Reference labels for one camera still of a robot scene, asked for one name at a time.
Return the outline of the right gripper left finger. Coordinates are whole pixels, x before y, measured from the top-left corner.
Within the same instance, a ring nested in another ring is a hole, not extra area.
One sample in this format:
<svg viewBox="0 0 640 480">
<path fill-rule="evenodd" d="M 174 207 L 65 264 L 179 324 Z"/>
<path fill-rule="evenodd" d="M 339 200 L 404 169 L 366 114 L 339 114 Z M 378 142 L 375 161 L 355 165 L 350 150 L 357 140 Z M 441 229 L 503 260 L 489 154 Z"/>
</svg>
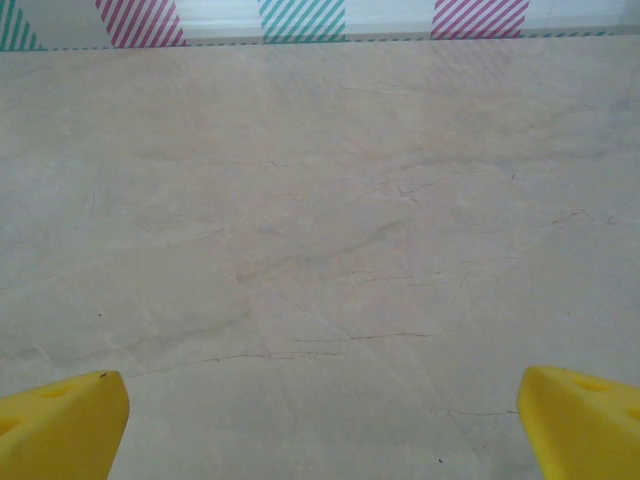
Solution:
<svg viewBox="0 0 640 480">
<path fill-rule="evenodd" d="M 117 371 L 94 371 L 1 399 L 3 479 L 106 479 L 130 412 Z"/>
</svg>

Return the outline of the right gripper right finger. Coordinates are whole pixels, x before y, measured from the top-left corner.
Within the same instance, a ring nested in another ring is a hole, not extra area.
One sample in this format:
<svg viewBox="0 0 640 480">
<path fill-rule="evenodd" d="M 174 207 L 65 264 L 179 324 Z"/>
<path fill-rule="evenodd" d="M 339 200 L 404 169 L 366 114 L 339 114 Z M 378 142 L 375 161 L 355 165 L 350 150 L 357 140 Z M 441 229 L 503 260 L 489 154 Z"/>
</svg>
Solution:
<svg viewBox="0 0 640 480">
<path fill-rule="evenodd" d="M 530 366 L 517 410 L 546 479 L 637 479 L 639 389 L 581 372 Z"/>
</svg>

